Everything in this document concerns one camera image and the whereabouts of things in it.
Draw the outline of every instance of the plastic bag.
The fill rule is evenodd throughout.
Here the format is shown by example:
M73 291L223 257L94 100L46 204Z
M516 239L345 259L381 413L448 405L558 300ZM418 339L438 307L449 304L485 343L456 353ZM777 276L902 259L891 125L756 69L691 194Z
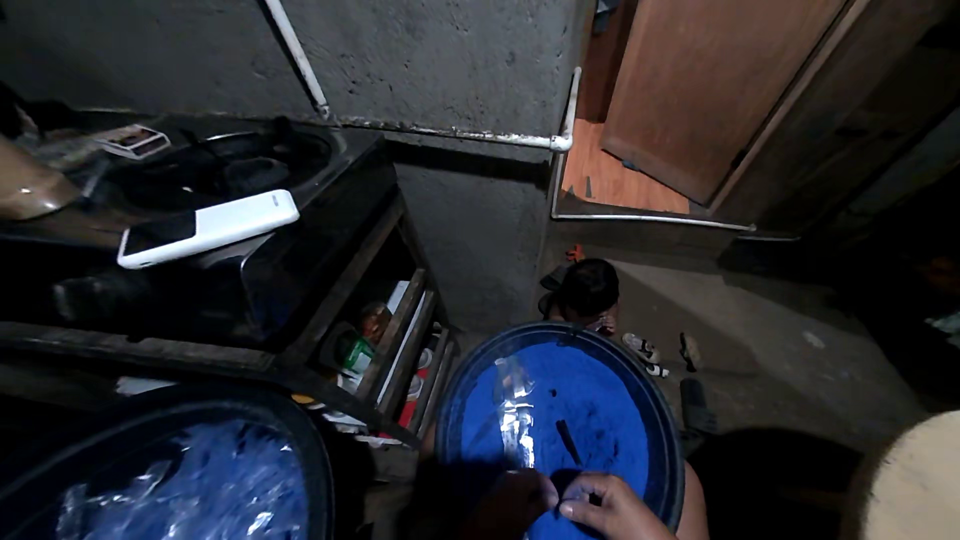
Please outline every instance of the plastic bag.
M300 463L275 433L236 420L193 426L174 442L179 466L157 461L107 493L68 488L57 539L306 538Z
M503 454L513 468L533 468L536 460L530 428L534 426L534 406L530 393L534 382L517 356L498 358L493 364L496 366L493 402L497 404Z

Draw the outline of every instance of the blue plastic drum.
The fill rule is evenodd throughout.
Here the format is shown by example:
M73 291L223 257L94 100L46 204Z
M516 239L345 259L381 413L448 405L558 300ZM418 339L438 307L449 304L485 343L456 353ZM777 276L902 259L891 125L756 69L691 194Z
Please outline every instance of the blue plastic drum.
M676 530L684 500L684 460L673 415L647 374L609 339L567 323L514 327L476 348L453 375L441 403L436 448L451 480L483 492L500 472L516 467L500 432L502 366L510 358L532 384L534 468L563 489L580 471L616 474ZM564 441L563 421L572 439ZM533 540L580 538L585 533L555 512L529 530Z

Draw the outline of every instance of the dark hair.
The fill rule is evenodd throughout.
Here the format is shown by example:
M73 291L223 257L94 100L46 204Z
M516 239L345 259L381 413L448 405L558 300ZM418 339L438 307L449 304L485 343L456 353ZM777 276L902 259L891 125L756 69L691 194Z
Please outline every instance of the dark hair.
M557 303L582 317L599 315L616 304L620 279L613 265L601 258L586 258L566 270L557 289Z

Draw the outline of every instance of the gas stove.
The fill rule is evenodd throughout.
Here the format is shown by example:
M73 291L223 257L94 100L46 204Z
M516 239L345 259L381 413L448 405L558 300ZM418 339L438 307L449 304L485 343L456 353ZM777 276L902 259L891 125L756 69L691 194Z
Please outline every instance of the gas stove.
M71 176L86 197L0 224L8 279L0 319L276 349L322 297L352 248L396 196L382 135L273 122L167 119L174 147L143 162L109 158ZM273 232L141 270L115 261L130 225L271 189L300 220Z

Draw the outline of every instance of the concrete floor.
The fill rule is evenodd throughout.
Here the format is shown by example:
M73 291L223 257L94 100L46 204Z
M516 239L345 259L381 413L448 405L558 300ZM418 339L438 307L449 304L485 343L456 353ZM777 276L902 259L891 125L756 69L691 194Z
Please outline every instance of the concrete floor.
M689 375L680 332L699 344L703 369L696 377L721 432L783 428L869 452L926 416L863 326L831 306L831 289L729 274L702 258L591 245L555 226L541 274L565 263L564 251L578 240L588 257L617 268L616 339L631 331L660 349L672 374L657 381L678 422L680 381ZM538 286L534 296L543 292ZM538 315L532 307L531 318Z

